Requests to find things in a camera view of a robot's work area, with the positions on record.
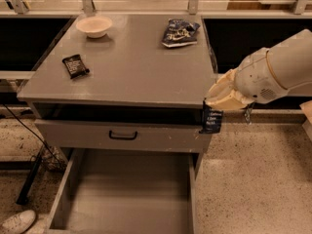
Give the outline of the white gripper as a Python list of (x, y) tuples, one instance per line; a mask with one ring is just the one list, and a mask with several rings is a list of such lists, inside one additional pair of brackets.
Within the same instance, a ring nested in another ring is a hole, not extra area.
[(238, 110), (253, 102), (266, 104), (285, 97), (288, 91), (276, 78), (269, 49), (261, 48), (244, 58), (236, 70), (221, 75), (209, 89), (205, 104), (216, 110)]

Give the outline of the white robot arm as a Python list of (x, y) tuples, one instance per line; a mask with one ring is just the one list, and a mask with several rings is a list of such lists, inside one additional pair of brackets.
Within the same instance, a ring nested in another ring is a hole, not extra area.
[(236, 110), (286, 96), (312, 96), (312, 32), (308, 29), (245, 57), (212, 85), (205, 104)]

